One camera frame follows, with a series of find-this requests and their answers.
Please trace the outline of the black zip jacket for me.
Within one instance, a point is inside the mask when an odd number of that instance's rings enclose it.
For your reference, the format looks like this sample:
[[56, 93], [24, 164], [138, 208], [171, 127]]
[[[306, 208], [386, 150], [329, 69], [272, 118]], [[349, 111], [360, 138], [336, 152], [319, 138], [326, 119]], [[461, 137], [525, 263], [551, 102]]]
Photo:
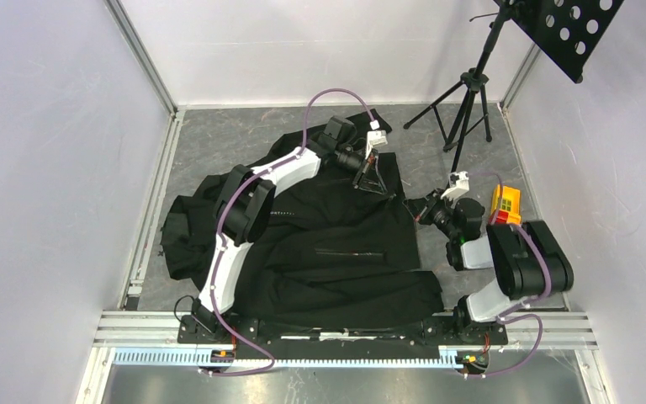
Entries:
[[304, 327], [397, 327], [443, 310], [436, 275], [421, 266], [394, 153], [381, 156], [387, 195], [323, 167], [273, 201], [246, 255], [231, 312]]

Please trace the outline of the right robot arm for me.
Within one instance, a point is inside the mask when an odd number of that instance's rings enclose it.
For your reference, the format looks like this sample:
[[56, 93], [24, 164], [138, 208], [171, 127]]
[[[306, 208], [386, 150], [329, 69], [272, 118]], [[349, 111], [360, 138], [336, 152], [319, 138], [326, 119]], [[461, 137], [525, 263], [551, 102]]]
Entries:
[[478, 201], [451, 201], [439, 190], [405, 205], [417, 223], [435, 226], [447, 237], [452, 268], [495, 272], [494, 280], [463, 296], [453, 309], [453, 335], [462, 343], [476, 342], [486, 326], [504, 324], [512, 312], [574, 284], [569, 260], [545, 221], [485, 224]]

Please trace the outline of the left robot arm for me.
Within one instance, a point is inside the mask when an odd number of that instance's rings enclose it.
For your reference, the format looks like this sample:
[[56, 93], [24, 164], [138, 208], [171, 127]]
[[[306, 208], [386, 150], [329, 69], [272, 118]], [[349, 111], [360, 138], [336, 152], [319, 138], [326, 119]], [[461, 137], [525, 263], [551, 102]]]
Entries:
[[342, 139], [355, 129], [351, 121], [332, 117], [323, 131], [305, 136], [288, 154], [261, 166], [238, 165], [231, 170], [214, 206], [216, 236], [209, 274], [192, 305], [192, 318], [209, 342], [220, 343], [230, 334], [230, 319], [224, 313], [233, 306], [246, 255], [266, 230], [277, 196], [315, 177], [326, 163], [351, 172], [355, 189], [386, 194], [376, 149], [386, 144], [386, 131], [371, 120], [363, 151], [357, 153]]

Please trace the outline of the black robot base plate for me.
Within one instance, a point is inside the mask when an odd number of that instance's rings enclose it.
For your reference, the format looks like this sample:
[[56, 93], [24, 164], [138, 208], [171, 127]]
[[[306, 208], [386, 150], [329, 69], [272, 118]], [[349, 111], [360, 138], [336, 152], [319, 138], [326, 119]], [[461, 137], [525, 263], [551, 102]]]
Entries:
[[464, 325], [450, 315], [432, 316], [403, 326], [366, 328], [299, 327], [283, 323], [233, 316], [233, 335], [221, 325], [214, 331], [197, 322], [193, 316], [179, 319], [177, 341], [181, 344], [207, 344], [216, 348], [217, 359], [261, 359], [268, 364], [285, 361], [440, 359], [440, 350], [460, 348], [482, 351], [509, 343], [506, 327], [498, 323]]

